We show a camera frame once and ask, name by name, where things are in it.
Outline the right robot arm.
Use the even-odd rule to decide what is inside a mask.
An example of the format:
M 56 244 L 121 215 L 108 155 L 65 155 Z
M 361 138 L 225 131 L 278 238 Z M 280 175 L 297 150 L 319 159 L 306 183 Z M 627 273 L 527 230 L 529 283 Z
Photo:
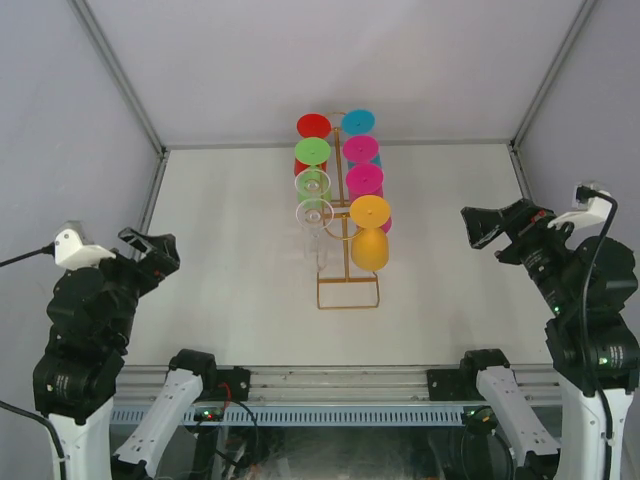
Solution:
M 639 385 L 639 343 L 622 317 L 638 287 L 635 259 L 608 235 L 618 210 L 611 195 L 581 187 L 577 202 L 562 215 L 528 199 L 461 212 L 473 249 L 509 238 L 496 259 L 523 267 L 552 314 L 545 335 L 561 390 L 559 438 L 544 431 L 502 351 L 469 350 L 460 362 L 461 391 L 484 402 L 467 425 L 495 418 L 515 479 L 621 475 L 624 424 Z

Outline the orange plastic wine glass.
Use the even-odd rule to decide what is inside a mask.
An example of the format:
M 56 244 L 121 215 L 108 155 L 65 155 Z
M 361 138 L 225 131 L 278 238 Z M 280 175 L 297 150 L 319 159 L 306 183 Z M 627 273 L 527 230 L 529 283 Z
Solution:
M 389 240 L 382 229 L 391 217 L 389 203 L 377 195 L 363 195 L 351 204 L 349 214 L 359 231 L 352 239 L 351 260 L 361 270 L 381 270 L 389 261 Z

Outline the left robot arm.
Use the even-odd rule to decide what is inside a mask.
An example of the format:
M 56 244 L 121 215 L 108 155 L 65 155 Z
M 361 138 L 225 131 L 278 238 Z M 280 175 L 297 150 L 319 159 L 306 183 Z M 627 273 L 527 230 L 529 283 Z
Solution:
M 91 243 L 76 222 L 53 241 L 55 263 L 65 273 L 46 309 L 52 326 L 33 371 L 33 392 L 36 410 L 56 435 L 53 448 L 62 456 L 58 479 L 153 478 L 189 407 L 219 387 L 213 355 L 180 350 L 142 421 L 123 445 L 110 450 L 116 379 L 139 300 L 180 267 L 174 235 L 125 228 L 118 236 L 141 258 Z

